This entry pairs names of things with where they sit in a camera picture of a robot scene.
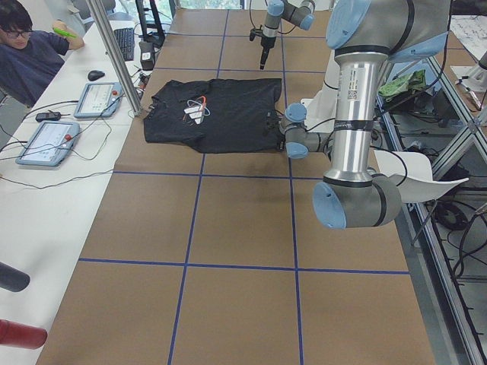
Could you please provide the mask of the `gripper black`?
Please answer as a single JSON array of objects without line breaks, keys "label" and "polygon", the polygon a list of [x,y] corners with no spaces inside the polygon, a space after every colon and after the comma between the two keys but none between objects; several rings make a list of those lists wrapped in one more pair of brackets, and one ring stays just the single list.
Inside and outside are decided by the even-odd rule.
[{"label": "gripper black", "polygon": [[285,147],[285,135],[281,130],[282,114],[278,110],[270,110],[266,112],[266,123],[263,130],[263,136],[272,136],[276,139],[276,150],[283,151]]},{"label": "gripper black", "polygon": [[272,49],[272,39],[266,36],[263,36],[260,41],[261,47],[263,48],[260,61],[259,61],[259,68],[264,69],[266,65],[266,61],[269,56],[269,52]]}]

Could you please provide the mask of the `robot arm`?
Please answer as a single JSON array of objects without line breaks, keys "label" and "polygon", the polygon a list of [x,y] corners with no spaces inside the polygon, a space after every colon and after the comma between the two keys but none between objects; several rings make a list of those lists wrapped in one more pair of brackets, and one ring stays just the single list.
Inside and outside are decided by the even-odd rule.
[{"label": "robot arm", "polygon": [[331,229],[377,227],[402,205],[394,182],[368,172],[368,153],[380,73],[390,62],[438,54],[447,43],[449,1],[340,1],[331,13],[326,43],[339,66],[333,131],[310,132],[307,109],[293,103],[280,122],[291,159],[330,152],[331,167],[314,188],[320,223]]},{"label": "robot arm", "polygon": [[253,29],[253,35],[260,38],[263,48],[259,61],[261,70],[265,68],[270,50],[275,46],[281,21],[287,21],[302,30],[309,30],[315,19],[315,8],[314,1],[302,1],[299,6],[281,0],[269,2],[264,25],[259,29]]}]

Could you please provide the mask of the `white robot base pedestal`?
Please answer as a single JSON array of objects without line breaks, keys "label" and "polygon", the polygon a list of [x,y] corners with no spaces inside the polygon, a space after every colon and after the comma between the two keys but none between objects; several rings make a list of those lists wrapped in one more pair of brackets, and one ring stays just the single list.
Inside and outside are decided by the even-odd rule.
[{"label": "white robot base pedestal", "polygon": [[336,97],[339,83],[339,65],[334,60],[335,51],[329,56],[323,87],[313,99],[302,99],[301,103],[307,109],[304,124],[312,132],[331,133],[336,115]]}]

